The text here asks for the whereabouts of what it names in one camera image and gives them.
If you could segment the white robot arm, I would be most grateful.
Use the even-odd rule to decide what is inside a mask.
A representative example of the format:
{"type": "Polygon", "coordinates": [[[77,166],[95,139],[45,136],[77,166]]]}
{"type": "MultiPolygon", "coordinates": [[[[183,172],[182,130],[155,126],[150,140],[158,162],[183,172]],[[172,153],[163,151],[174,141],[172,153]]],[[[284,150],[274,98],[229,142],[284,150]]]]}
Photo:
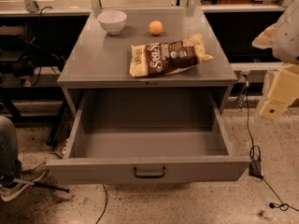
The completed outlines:
{"type": "Polygon", "coordinates": [[[299,0],[294,0],[276,23],[252,42],[258,49],[271,49],[283,65],[274,79],[259,112],[264,119],[279,118],[299,98],[299,0]]]}

